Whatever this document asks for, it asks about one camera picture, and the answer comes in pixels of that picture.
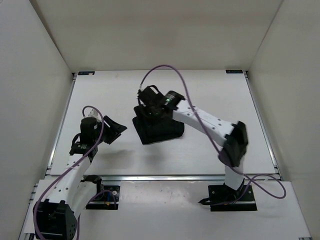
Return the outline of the black pleated skirt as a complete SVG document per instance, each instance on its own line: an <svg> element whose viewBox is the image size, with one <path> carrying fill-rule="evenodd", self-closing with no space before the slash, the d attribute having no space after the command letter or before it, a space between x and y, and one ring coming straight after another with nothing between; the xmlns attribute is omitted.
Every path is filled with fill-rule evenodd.
<svg viewBox="0 0 320 240"><path fill-rule="evenodd" d="M135 130L143 145L180 138L185 124L168 117L136 116L132 119Z"/></svg>

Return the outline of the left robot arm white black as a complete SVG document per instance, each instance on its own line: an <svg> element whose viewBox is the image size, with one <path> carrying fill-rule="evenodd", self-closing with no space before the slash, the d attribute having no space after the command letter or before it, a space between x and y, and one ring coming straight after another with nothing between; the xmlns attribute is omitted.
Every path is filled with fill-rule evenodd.
<svg viewBox="0 0 320 240"><path fill-rule="evenodd" d="M80 132L71 142L65 172L41 194L33 207L38 240L72 240L79 235L79 217L87 204L101 198L105 187L97 175L86 175L101 143L111 144L126 126L108 116L90 115L81 120Z"/></svg>

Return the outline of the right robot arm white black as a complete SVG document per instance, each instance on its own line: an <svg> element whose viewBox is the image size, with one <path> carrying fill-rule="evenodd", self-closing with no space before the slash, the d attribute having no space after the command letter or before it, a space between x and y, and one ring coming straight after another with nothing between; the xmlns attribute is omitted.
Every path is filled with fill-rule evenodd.
<svg viewBox="0 0 320 240"><path fill-rule="evenodd" d="M215 117L173 90L162 94L149 86L138 91L137 100L132 121L143 145L180 138L185 126L192 127L207 135L214 147L221 147L218 159L225 166L226 198L236 200L242 195L243 158L249 144L243 122L231 123Z"/></svg>

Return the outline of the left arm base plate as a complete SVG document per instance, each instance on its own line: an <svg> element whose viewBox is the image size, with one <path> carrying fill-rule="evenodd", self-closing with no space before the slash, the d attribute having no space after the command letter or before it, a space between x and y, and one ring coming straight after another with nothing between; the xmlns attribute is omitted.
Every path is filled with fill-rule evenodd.
<svg viewBox="0 0 320 240"><path fill-rule="evenodd" d="M96 196L86 205L86 210L118 210L120 200L120 183L103 180L98 175L86 175L82 182L95 184Z"/></svg>

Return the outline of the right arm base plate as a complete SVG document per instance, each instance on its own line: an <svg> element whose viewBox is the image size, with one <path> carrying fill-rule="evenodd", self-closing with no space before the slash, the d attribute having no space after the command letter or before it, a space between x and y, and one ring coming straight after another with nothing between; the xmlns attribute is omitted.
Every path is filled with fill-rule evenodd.
<svg viewBox="0 0 320 240"><path fill-rule="evenodd" d="M209 185L208 197L199 204L210 206L211 212L255 212L258 210L251 185L243 184L234 190L225 184Z"/></svg>

